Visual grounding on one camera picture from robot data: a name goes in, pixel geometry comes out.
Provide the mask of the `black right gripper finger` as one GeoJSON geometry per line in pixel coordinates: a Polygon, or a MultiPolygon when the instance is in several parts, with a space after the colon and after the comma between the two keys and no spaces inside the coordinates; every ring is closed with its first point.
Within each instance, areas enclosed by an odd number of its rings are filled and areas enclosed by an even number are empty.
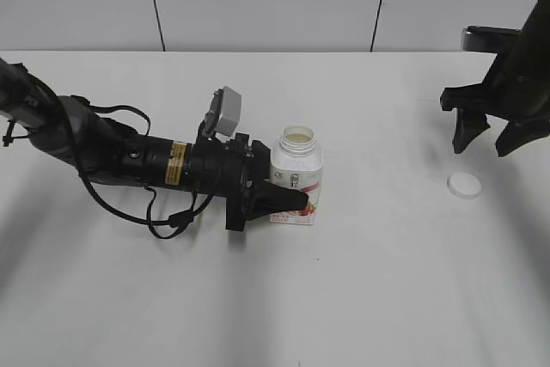
{"type": "Polygon", "coordinates": [[[508,156],[513,151],[535,140],[549,136],[549,120],[540,119],[527,123],[509,122],[495,143],[499,157],[508,156]]]}
{"type": "Polygon", "coordinates": [[[484,113],[470,109],[457,109],[455,133],[452,139],[454,153],[461,154],[474,139],[489,128],[484,113]]]}

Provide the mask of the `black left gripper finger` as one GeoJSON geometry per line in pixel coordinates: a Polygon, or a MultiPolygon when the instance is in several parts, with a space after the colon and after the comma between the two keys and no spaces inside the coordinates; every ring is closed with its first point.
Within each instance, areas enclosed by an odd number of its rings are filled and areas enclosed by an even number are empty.
{"type": "Polygon", "coordinates": [[[309,196],[296,189],[279,187],[266,180],[253,180],[249,188],[248,219],[267,215],[301,211],[309,202],[309,196]]]}

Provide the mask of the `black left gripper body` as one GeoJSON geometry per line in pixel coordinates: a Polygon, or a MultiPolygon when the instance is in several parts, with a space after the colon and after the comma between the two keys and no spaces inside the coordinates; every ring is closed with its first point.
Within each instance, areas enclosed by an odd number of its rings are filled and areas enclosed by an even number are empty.
{"type": "Polygon", "coordinates": [[[225,228],[243,231],[247,221],[269,213],[270,149],[247,134],[222,142],[198,137],[186,153],[183,189],[226,200],[225,228]]]}

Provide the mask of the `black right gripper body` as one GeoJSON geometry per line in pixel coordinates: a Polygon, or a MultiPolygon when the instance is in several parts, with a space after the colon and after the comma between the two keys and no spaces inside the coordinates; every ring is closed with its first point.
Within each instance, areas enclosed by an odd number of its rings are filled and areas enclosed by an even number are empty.
{"type": "Polygon", "coordinates": [[[440,104],[513,121],[548,119],[549,44],[518,41],[497,55],[481,83],[444,89],[440,104]]]}

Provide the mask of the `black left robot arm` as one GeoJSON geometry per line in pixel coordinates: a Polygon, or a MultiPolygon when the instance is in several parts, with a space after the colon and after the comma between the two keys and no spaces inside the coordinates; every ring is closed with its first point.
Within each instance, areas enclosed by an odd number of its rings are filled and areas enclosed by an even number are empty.
{"type": "Polygon", "coordinates": [[[34,148],[76,169],[97,204],[147,227],[156,238],[162,237],[160,227],[173,229],[170,238],[183,233],[215,197],[225,199],[225,227],[233,231],[258,217],[302,210],[309,202],[304,191],[269,181],[271,151],[236,132],[241,95],[229,87],[214,92],[194,143],[141,134],[112,119],[117,111],[145,115],[129,105],[98,107],[78,95],[56,95],[23,64],[1,63],[1,115],[9,122],[3,146],[15,141],[13,130],[20,125],[34,148]],[[97,184],[151,193],[165,188],[205,199],[164,220],[153,219],[151,209],[140,218],[108,204],[95,190],[97,184]]]}

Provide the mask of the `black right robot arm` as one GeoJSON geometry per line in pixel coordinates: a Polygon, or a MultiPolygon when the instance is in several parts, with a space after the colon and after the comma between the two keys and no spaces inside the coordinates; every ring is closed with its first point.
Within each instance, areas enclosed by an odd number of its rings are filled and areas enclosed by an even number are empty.
{"type": "Polygon", "coordinates": [[[495,59],[480,83],[448,87],[440,96],[442,110],[456,111],[454,152],[489,128],[489,115],[507,121],[495,143],[500,157],[548,137],[549,0],[536,0],[520,29],[464,28],[461,46],[495,59]]]}

